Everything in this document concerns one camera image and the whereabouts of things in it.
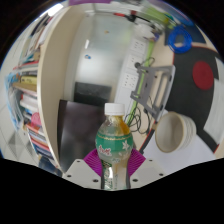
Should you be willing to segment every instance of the white cup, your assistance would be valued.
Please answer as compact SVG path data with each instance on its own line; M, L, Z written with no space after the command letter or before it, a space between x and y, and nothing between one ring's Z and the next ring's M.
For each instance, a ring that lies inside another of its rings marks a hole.
M186 148L195 136L194 121L175 112L165 114L156 125L155 140L162 152L168 153Z

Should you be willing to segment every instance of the white shelf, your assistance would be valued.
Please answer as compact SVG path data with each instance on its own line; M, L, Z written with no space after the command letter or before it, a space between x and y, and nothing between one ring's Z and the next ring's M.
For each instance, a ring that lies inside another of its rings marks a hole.
M41 48L38 66L37 99L40 119L48 146L59 168L57 142L59 102L64 95L70 47L84 16L85 11L81 6L62 9Z

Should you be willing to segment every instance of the bottle cap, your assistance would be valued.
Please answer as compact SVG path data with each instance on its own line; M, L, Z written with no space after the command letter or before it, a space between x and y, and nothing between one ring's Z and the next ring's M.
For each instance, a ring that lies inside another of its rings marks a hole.
M124 104L119 103L105 103L105 115L122 116L125 114Z

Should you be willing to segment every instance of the blue object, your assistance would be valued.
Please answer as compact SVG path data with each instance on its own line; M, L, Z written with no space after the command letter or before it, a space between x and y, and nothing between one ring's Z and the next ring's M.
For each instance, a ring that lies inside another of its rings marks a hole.
M176 37L182 35L184 37L183 46L176 47L175 40ZM168 45L170 49L175 53L184 53L191 48L192 37L191 35L183 28L183 26L177 26L174 30L170 33L168 38Z

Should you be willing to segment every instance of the plastic bottle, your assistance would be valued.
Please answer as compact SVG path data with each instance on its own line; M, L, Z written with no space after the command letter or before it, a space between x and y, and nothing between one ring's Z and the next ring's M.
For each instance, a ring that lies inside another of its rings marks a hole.
M104 190L124 190L133 137L123 121L124 104L106 103L106 120L96 135L96 148L103 165Z

